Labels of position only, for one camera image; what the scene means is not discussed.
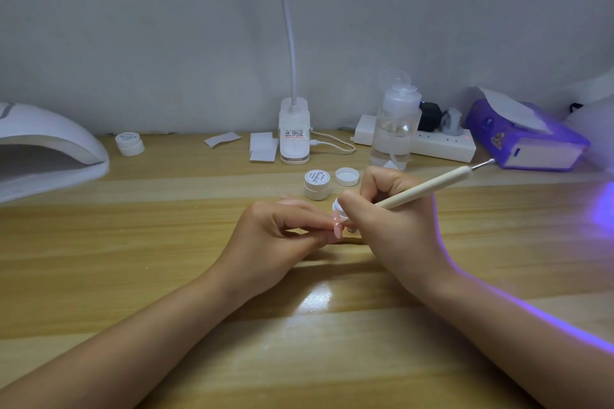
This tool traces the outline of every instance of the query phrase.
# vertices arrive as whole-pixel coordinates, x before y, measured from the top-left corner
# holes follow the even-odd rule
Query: wood grain
[[[255,164],[247,138],[210,149],[205,137],[145,136],[142,155],[121,157],[105,136],[104,179],[0,206],[0,385],[197,276],[251,202],[300,194],[312,168],[363,170],[370,150]],[[411,165],[424,176],[455,166],[421,156]],[[333,201],[316,204],[330,210]],[[461,267],[614,340],[608,176],[587,165],[570,174],[492,168],[441,191],[438,209]],[[205,403],[535,406],[354,243],[315,253],[232,314],[142,406]]]

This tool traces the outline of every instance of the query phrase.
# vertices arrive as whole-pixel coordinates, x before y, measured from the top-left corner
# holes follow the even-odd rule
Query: white power strip
[[[360,117],[356,133],[351,142],[370,146],[373,142],[375,133],[376,117],[373,115],[363,115]],[[471,162],[475,154],[475,143],[469,130],[463,128],[460,136],[449,136],[439,131],[427,133],[426,131],[416,131],[411,142],[411,153],[421,156],[446,158],[457,162]]]

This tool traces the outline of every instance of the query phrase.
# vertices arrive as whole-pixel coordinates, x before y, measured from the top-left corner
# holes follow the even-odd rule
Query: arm
[[[372,204],[418,184],[369,167],[344,212],[403,286],[457,327],[548,408],[612,407],[614,346],[461,271],[439,234],[434,197],[387,211]]]
[[[286,231],[297,227],[313,231]],[[0,390],[0,407],[133,408],[227,315],[334,242],[333,227],[303,202],[253,204],[207,272]]]

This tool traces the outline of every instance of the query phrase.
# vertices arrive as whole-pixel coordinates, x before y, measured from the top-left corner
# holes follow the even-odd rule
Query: wooden table
[[[210,149],[205,137],[145,136],[143,154],[121,157],[105,136],[105,178],[0,206],[0,386],[196,277],[249,203],[301,195],[313,168],[363,170],[370,151],[257,164],[249,138]],[[410,165],[424,178],[456,166],[422,156]],[[614,340],[614,183],[604,174],[492,166],[441,191],[438,205],[461,267]],[[142,406],[203,404],[536,406],[356,245],[329,246],[243,306]]]

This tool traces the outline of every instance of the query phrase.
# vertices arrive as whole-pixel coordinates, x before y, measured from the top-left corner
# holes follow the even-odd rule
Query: white nail dryer
[[[108,171],[107,151],[82,126],[33,105],[0,102],[0,204]]]

